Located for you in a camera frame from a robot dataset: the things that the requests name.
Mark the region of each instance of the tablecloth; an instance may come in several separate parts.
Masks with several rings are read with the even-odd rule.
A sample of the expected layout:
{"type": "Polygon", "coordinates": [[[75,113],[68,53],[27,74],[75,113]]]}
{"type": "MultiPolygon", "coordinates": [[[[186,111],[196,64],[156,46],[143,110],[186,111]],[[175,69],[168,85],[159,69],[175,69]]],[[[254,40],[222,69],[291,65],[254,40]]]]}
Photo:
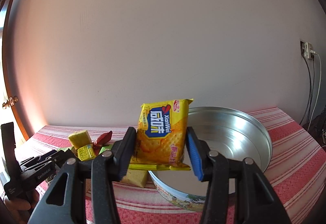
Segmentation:
{"type": "MultiPolygon", "coordinates": [[[[273,142],[272,160],[265,175],[282,201],[293,224],[301,223],[320,196],[326,178],[326,153],[318,143],[288,114],[279,108],[249,113],[268,130],[273,142]]],[[[16,149],[18,161],[44,154],[51,149],[70,145],[67,136],[87,129],[92,140],[113,131],[112,142],[124,136],[127,127],[68,127],[47,125],[16,149]]],[[[38,191],[47,189],[43,182],[38,191]]],[[[175,207],[166,201],[149,180],[145,188],[114,183],[121,223],[190,223],[200,220],[201,213],[175,207]]],[[[228,211],[232,223],[234,207],[228,211]]],[[[90,192],[86,194],[87,223],[92,224],[90,192]]]]}

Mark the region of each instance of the blue rubber grip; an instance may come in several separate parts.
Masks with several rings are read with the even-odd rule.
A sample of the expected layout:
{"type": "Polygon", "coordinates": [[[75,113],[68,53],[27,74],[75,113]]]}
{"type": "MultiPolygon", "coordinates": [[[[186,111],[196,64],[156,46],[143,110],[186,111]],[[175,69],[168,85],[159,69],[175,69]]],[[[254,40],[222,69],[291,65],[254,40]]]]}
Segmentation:
{"type": "Polygon", "coordinates": [[[204,178],[202,159],[200,158],[196,144],[189,133],[186,136],[186,146],[190,157],[192,169],[194,171],[194,175],[196,175],[198,180],[201,181],[204,178]]]}

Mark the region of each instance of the wall socket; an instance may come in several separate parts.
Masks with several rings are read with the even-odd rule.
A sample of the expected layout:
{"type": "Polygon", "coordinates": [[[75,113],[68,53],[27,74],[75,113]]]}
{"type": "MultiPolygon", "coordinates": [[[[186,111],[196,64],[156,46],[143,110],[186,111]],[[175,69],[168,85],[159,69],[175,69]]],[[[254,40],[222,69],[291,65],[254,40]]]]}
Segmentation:
{"type": "Polygon", "coordinates": [[[305,59],[312,59],[310,54],[310,50],[312,50],[312,44],[300,41],[300,49],[301,54],[304,56],[305,59]]]}

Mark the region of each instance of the brass door handle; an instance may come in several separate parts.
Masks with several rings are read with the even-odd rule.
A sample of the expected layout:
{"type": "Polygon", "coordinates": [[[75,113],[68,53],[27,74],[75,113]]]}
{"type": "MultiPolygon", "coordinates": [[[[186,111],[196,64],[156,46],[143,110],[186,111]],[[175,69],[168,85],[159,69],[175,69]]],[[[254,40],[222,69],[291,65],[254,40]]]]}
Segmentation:
{"type": "Polygon", "coordinates": [[[7,107],[13,106],[17,102],[18,102],[18,97],[17,96],[10,97],[9,101],[7,100],[6,102],[4,102],[2,104],[2,109],[6,109],[7,107]]]}

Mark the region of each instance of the wooden door frame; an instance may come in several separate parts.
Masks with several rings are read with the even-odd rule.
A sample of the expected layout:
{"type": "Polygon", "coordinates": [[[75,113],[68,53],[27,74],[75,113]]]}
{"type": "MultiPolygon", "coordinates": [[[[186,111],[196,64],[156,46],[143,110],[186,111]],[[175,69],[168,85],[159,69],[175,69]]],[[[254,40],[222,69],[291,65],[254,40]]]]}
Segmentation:
{"type": "MultiPolygon", "coordinates": [[[[8,23],[9,23],[9,15],[10,15],[10,10],[12,7],[12,3],[14,0],[9,0],[8,2],[8,7],[7,7],[7,12],[4,18],[4,26],[3,26],[3,33],[2,33],[2,68],[3,68],[3,77],[4,77],[4,85],[6,87],[6,92],[8,98],[14,97],[14,95],[11,92],[10,84],[9,84],[9,77],[8,77],[8,67],[7,67],[7,53],[8,53],[8,48],[7,48],[7,43],[8,43],[8,23]]],[[[22,120],[18,114],[16,105],[11,106],[11,110],[14,114],[14,117],[16,119],[16,122],[18,124],[18,127],[24,137],[25,140],[29,139],[29,136],[25,130],[25,127],[22,123],[22,120]]]]}

